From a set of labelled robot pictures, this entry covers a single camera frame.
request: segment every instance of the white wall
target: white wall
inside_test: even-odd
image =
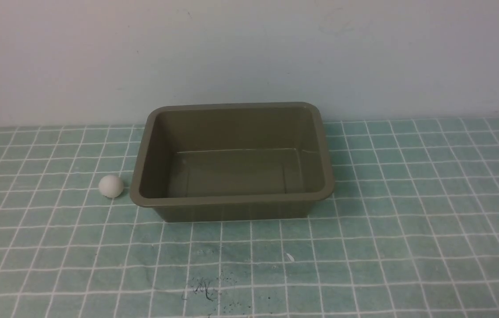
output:
[[[0,0],[0,125],[262,101],[499,113],[499,0]]]

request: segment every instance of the tray bottom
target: tray bottom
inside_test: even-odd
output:
[[[175,153],[167,197],[302,192],[296,149],[234,149]]]

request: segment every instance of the grid pattern cloth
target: grid pattern cloth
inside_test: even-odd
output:
[[[0,128],[0,317],[499,317],[499,117],[325,124],[308,219],[163,223],[141,125]]]

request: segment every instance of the plastic tray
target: plastic tray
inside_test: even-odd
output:
[[[145,125],[132,201],[167,222],[305,217],[334,177],[303,102],[168,106]]]

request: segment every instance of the white ball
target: white ball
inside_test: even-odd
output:
[[[98,190],[105,197],[114,199],[124,190],[124,182],[116,175],[105,175],[98,183]]]

